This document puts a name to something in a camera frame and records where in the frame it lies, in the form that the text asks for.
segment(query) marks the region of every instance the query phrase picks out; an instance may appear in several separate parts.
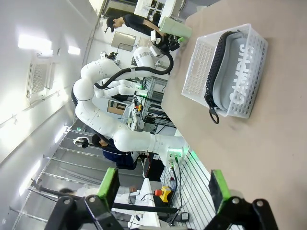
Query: black hair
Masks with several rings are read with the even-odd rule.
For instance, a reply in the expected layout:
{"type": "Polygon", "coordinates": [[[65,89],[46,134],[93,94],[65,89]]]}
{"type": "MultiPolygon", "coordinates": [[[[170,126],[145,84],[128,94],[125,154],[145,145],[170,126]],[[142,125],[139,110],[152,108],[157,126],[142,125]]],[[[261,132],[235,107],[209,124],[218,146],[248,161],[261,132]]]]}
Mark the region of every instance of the black hair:
{"type": "Polygon", "coordinates": [[[101,146],[101,145],[99,144],[100,141],[101,141],[101,138],[100,138],[97,134],[94,134],[94,135],[92,136],[92,144],[93,144],[93,145],[101,146]]]}
{"type": "Polygon", "coordinates": [[[61,193],[74,193],[75,191],[69,189],[69,188],[62,188],[59,190],[59,192],[61,193]]]}

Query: desk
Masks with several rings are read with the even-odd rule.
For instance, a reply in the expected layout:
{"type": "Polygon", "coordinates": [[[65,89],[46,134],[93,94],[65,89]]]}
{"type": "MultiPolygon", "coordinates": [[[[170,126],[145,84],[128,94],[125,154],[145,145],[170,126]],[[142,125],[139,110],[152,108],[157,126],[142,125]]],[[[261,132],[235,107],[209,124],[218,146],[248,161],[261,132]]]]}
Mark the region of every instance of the desk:
{"type": "Polygon", "coordinates": [[[307,1],[221,0],[190,16],[193,29],[165,89],[162,107],[204,166],[221,169],[249,202],[269,201],[281,230],[306,229],[307,1]],[[181,95],[199,36],[251,23],[268,42],[262,80],[249,119],[220,117],[181,95]]]}
{"type": "MultiPolygon", "coordinates": [[[[141,206],[149,206],[149,207],[155,207],[154,201],[153,200],[153,195],[147,195],[144,198],[144,201],[141,201],[141,199],[144,197],[145,194],[152,193],[152,189],[150,186],[150,182],[148,178],[144,179],[142,188],[140,190],[140,194],[136,196],[135,200],[135,205],[141,205],[141,206]]],[[[160,220],[158,217],[158,214],[156,212],[144,212],[143,218],[138,221],[135,218],[135,215],[131,216],[130,219],[132,223],[128,223],[128,227],[130,229],[138,228],[139,225],[144,225],[144,226],[152,226],[152,227],[160,227],[160,220]]]]}

